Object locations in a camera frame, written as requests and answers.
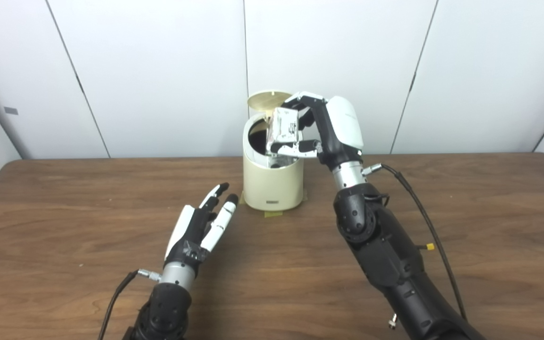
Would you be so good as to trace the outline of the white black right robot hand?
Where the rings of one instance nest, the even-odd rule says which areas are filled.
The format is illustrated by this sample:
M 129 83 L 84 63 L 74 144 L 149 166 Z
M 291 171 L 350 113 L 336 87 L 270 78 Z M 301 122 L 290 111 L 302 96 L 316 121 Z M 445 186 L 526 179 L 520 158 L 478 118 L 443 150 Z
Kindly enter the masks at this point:
M 340 96 L 296 93 L 274 109 L 266 133 L 266 153 L 316 158 L 329 170 L 360 162 L 363 148 L 356 110 Z

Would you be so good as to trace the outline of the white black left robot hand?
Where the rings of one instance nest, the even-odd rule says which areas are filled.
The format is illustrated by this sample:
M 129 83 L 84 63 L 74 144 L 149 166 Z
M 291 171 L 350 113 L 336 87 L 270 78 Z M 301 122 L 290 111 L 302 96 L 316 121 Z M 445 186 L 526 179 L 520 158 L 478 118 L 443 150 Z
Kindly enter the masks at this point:
M 190 269 L 195 276 L 198 275 L 200 265 L 224 235 L 238 206 L 239 196 L 229 194 L 220 210 L 214 211 L 220 196 L 229 187 L 227 182 L 220 183 L 205 196 L 198 207 L 183 207 L 168 242 L 162 280 L 173 282 L 172 272 L 178 272 L 181 268 Z

